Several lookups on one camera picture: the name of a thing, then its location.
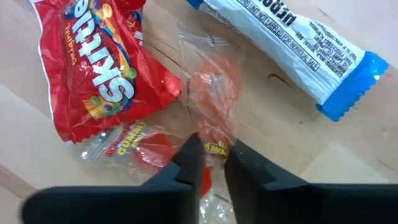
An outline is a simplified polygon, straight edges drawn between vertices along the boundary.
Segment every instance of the red candy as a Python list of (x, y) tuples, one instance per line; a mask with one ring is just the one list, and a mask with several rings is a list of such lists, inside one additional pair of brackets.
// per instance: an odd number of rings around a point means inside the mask
[(180, 80), (142, 48), (145, 1), (31, 0), (50, 109), (64, 141), (80, 142), (168, 106)]

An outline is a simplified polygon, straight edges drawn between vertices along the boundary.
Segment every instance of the rainbow on skittles bag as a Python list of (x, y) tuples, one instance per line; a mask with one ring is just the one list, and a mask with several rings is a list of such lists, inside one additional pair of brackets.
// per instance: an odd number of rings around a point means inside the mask
[(142, 119), (180, 94), (180, 80), (142, 45), (145, 1), (30, 0), (50, 110), (64, 141)]

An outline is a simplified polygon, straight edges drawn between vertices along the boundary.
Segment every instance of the clear plastic wrapper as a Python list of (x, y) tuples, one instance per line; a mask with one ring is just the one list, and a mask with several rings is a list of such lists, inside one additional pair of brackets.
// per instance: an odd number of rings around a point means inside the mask
[(209, 154), (226, 157), (234, 144), (234, 112), (241, 91), (242, 51), (221, 37), (180, 27), (183, 102)]
[(211, 189), (201, 200), (201, 223), (234, 223), (223, 164), (235, 142), (234, 111), (241, 91), (243, 54), (221, 37), (179, 27), (183, 98), (196, 123)]
[[(165, 167), (177, 153), (183, 139), (163, 126), (144, 121), (128, 123), (97, 135), (81, 157), (94, 164), (118, 166), (141, 185)], [(209, 168), (203, 170), (201, 195), (210, 188)]]

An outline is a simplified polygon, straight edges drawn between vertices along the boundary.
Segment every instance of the lollipop wrapper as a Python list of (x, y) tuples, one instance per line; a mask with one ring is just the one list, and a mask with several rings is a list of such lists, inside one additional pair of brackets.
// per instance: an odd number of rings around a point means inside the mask
[(225, 159), (235, 141), (234, 112), (242, 85), (243, 52), (221, 37), (195, 33), (182, 26), (179, 39), (184, 74), (182, 99), (193, 114), (205, 151)]
[(338, 121), (379, 80), (388, 64), (281, 0), (187, 0), (238, 30)]
[(64, 141), (144, 118), (179, 95), (180, 80), (141, 47), (145, 1), (30, 1), (42, 28), (50, 110)]

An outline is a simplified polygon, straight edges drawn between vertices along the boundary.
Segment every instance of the blue wrapper end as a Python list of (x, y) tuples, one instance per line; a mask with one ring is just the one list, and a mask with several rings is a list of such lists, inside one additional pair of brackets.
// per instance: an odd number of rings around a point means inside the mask
[(323, 105), (321, 113), (332, 121), (339, 121), (365, 95), (387, 70), (388, 63), (373, 52), (366, 52), (361, 63), (343, 80)]
[(200, 4), (203, 2), (203, 0), (187, 0), (189, 4), (195, 9), (199, 9)]

